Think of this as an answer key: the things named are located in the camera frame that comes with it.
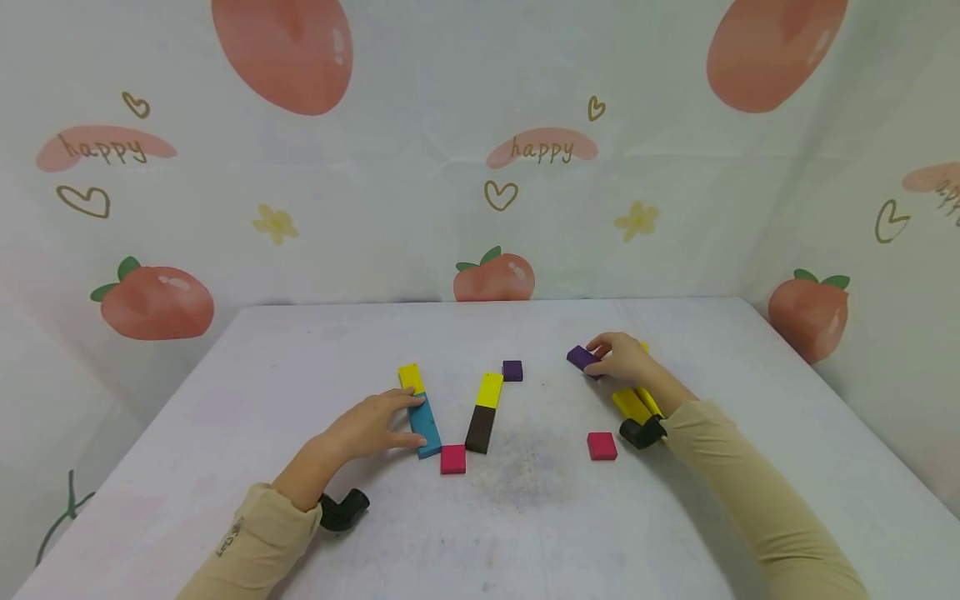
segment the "backdrop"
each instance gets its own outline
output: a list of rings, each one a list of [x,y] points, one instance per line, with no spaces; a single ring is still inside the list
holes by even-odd
[[[740,295],[960,511],[952,0],[2,11],[0,597],[260,303]]]

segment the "yellow flower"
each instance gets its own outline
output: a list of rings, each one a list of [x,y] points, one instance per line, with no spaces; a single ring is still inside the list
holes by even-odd
[[[660,209],[656,206],[647,206],[643,207],[643,203],[639,200],[630,205],[630,215],[626,217],[618,217],[613,224],[618,229],[626,229],[627,231],[623,234],[623,241],[629,242],[634,239],[634,236],[638,233],[643,235],[650,235],[654,232],[654,223],[657,221],[657,217],[660,216]]]
[[[300,237],[300,232],[294,228],[293,218],[285,210],[274,211],[266,204],[261,204],[256,209],[260,211],[261,219],[253,221],[253,226],[261,233],[269,231],[277,246],[283,243],[284,235],[289,238]]]

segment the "blue block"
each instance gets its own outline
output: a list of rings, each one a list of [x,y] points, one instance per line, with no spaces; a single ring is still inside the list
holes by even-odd
[[[407,409],[410,416],[410,428],[414,433],[421,434],[426,438],[426,445],[417,448],[417,455],[424,459],[434,454],[440,454],[440,432],[437,431],[437,423],[433,420],[433,411],[430,410],[430,400],[426,397],[426,392],[415,394],[423,396],[423,404]]]

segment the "child's arm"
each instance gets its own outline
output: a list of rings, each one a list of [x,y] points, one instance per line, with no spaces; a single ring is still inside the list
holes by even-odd
[[[713,402],[686,386],[626,333],[587,345],[612,375],[650,392],[666,419],[670,450],[707,480],[743,534],[774,600],[866,600],[867,590],[806,502]]]
[[[413,392],[368,397],[307,442],[272,486],[252,486],[233,525],[178,600],[264,600],[313,539],[320,496],[340,467],[388,448],[426,443],[423,436],[388,429],[396,411],[423,402]]]

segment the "child's left hand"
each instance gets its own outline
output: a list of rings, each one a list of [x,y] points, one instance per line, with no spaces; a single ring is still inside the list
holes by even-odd
[[[369,396],[346,411],[326,431],[303,445],[274,480],[273,488],[307,512],[317,506],[333,475],[347,461],[390,448],[416,448],[426,439],[416,433],[390,430],[396,411],[423,404],[414,389],[389,390]]]
[[[389,428],[396,411],[423,404],[423,396],[413,396],[413,392],[413,388],[407,388],[369,396],[341,415],[321,435],[343,452],[344,462],[390,448],[425,445],[422,435],[397,433]]]

